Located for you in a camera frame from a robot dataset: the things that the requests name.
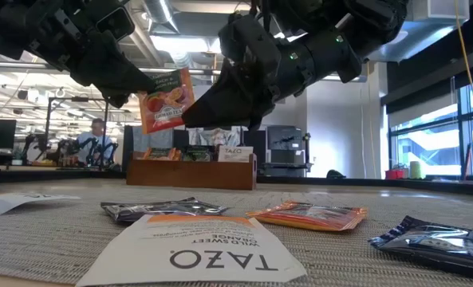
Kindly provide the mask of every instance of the man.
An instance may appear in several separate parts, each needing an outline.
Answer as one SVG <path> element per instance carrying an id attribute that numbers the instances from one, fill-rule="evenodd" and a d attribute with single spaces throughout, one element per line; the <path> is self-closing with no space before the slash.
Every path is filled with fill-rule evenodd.
<path id="1" fill-rule="evenodd" d="M 95 152 L 93 154 L 94 162 L 100 160 L 101 155 L 99 151 L 103 149 L 102 146 L 106 147 L 112 143 L 110 138 L 106 136 L 105 143 L 102 145 L 103 128 L 104 128 L 104 121 L 102 119 L 94 119 L 93 122 L 91 123 L 91 132 L 82 132 L 77 138 L 80 145 L 82 145 L 86 140 L 89 140 L 92 138 L 98 139 L 98 148 L 95 147 L 94 149 Z M 80 150 L 80 152 L 78 153 L 78 160 L 80 162 L 87 164 L 87 156 L 89 155 L 89 151 L 91 150 L 91 147 L 92 147 L 92 143 L 88 143 L 87 145 L 85 145 L 84 148 Z M 113 147 L 109 147 L 105 151 L 104 156 L 103 156 L 104 163 L 106 163 L 108 158 L 110 158 L 110 155 L 112 154 L 112 149 Z"/>

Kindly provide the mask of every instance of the gray carpet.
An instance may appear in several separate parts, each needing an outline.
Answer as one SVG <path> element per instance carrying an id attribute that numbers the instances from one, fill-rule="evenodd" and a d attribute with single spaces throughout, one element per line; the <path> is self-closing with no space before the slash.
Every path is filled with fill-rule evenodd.
<path id="1" fill-rule="evenodd" d="M 100 202 L 152 202 L 195 196 L 202 201 L 231 207 L 226 212 L 230 216 L 244 216 L 245 211 L 261 210 L 287 199 L 369 208 L 367 219 L 355 230 L 343 233 L 265 225 L 309 274 L 284 286 L 473 286 L 473 279 L 417 265 L 377 251 L 367 243 L 367 239 L 396 226 L 405 215 L 473 228 L 473 197 L 408 191 L 377 193 L 371 188 L 350 187 L 261 185 L 258 188 L 259 191 L 251 192 L 214 192 L 126 187 L 120 180 L 0 186 L 0 191 L 39 191 L 82 197 L 78 201 L 30 203 L 0 216 L 0 275 L 75 284 L 105 246 L 124 229 L 104 213 Z M 282 286 L 199 282 L 180 285 Z"/>

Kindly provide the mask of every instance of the wooden box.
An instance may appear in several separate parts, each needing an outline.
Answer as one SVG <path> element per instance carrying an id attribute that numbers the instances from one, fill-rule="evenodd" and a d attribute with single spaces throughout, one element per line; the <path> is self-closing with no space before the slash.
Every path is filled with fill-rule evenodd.
<path id="1" fill-rule="evenodd" d="M 229 190 L 255 189 L 256 156 L 248 163 L 184 162 L 132 159 L 126 184 L 152 187 L 200 187 Z"/>

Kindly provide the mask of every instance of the white paper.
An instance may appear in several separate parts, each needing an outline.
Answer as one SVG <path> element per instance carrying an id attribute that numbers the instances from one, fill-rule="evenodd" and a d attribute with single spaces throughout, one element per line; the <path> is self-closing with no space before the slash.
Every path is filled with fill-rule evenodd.
<path id="1" fill-rule="evenodd" d="M 254 147 L 228 147 L 220 146 L 219 162 L 222 163 L 248 163 L 249 156 L 254 152 Z"/>
<path id="2" fill-rule="evenodd" d="M 287 282 L 305 274 L 278 238 L 253 218 L 145 215 L 107 245 L 77 286 Z"/>
<path id="3" fill-rule="evenodd" d="M 38 193 L 10 193 L 0 195 L 0 215 L 28 202 L 38 202 L 58 199 L 81 199 L 78 196 L 69 195 L 43 195 Z"/>

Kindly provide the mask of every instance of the blue shirt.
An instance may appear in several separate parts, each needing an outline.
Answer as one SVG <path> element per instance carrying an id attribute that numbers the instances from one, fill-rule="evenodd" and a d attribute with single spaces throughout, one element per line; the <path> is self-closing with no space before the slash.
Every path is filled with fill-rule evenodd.
<path id="1" fill-rule="evenodd" d="M 92 138 L 97 138 L 98 139 L 98 147 L 101 146 L 101 143 L 103 142 L 103 136 L 95 136 L 93 135 L 91 132 L 82 132 L 77 140 L 80 144 L 84 143 L 86 140 L 88 139 L 92 139 Z M 107 145 L 111 144 L 112 141 L 110 140 L 110 138 L 108 136 L 105 137 L 105 143 L 103 145 L 103 147 L 106 147 Z M 93 144 L 92 143 L 88 143 L 87 145 L 85 145 L 84 148 L 82 148 L 79 152 L 78 152 L 78 160 L 81 161 L 82 163 L 86 163 L 87 160 L 87 155 L 89 155 L 89 151 L 91 150 L 91 146 Z M 105 151 L 105 153 L 103 154 L 103 160 L 106 161 L 108 158 L 110 158 L 110 155 L 112 154 L 112 149 L 114 147 L 109 147 L 107 148 L 107 150 Z"/>

